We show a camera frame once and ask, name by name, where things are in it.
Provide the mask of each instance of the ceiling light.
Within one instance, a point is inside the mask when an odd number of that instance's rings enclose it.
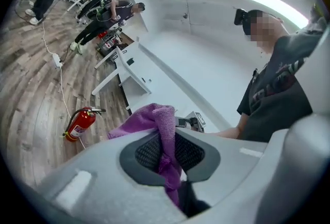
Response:
[[[278,13],[285,16],[289,19],[292,23],[297,25],[299,28],[303,28],[307,26],[308,19],[305,18],[301,13],[295,10],[293,7],[289,6],[288,4],[284,3],[281,0],[253,0],[260,4],[263,4],[271,9],[274,9]]]

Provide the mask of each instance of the white cable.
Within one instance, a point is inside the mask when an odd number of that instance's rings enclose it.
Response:
[[[45,28],[44,28],[43,22],[42,22],[42,28],[43,28],[43,37],[42,37],[42,39],[43,39],[43,41],[45,42],[45,46],[46,46],[46,48],[47,48],[47,51],[48,51],[50,54],[55,54],[55,53],[52,53],[52,52],[48,49],[48,46],[47,46],[47,43],[46,43],[46,40],[45,40]],[[62,78],[62,67],[60,67],[60,76],[61,76],[61,91],[62,91],[62,96],[63,96],[63,102],[64,102],[65,108],[66,108],[66,110],[67,110],[67,112],[68,112],[68,115],[69,115],[69,117],[71,118],[70,112],[69,112],[69,110],[68,110],[68,106],[67,106],[67,104],[66,104],[66,102],[65,102],[65,98],[64,98],[64,92],[63,92],[63,78]],[[79,140],[80,140],[80,143],[81,143],[82,147],[83,147],[84,149],[86,149],[86,147],[85,147],[85,145],[83,144],[83,142],[82,142],[82,140],[81,140],[80,137],[79,137]]]

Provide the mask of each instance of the fire extinguisher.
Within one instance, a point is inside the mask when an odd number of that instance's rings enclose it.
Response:
[[[65,136],[67,140],[72,142],[76,141],[85,132],[85,130],[88,129],[95,122],[96,114],[98,113],[101,115],[101,112],[105,111],[105,109],[92,107],[84,107],[82,109],[77,110],[72,115],[67,129],[63,133],[63,137]]]

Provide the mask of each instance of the purple cloth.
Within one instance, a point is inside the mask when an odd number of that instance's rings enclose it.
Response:
[[[175,109],[156,103],[141,107],[120,127],[108,133],[109,139],[148,129],[158,129],[164,153],[160,159],[158,173],[166,180],[165,191],[174,204],[179,205],[181,167],[175,159]]]

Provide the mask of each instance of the wooden floor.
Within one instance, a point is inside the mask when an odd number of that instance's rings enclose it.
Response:
[[[48,48],[61,58],[84,28],[75,22],[76,9],[63,15],[69,6],[58,2],[44,21]],[[17,11],[28,19],[26,8],[29,5],[23,1]],[[69,116],[62,99],[60,70],[42,36],[42,25],[32,26],[13,8],[8,10],[0,35],[0,148],[13,172],[32,187],[83,150],[79,141],[71,143],[61,137]],[[106,140],[107,132],[129,116],[116,78],[97,96],[91,95],[114,70],[108,63],[94,69],[101,60],[95,50],[97,41],[90,42],[83,55],[69,50],[62,67],[64,97],[71,114],[84,106],[107,110],[83,137],[86,146]]]

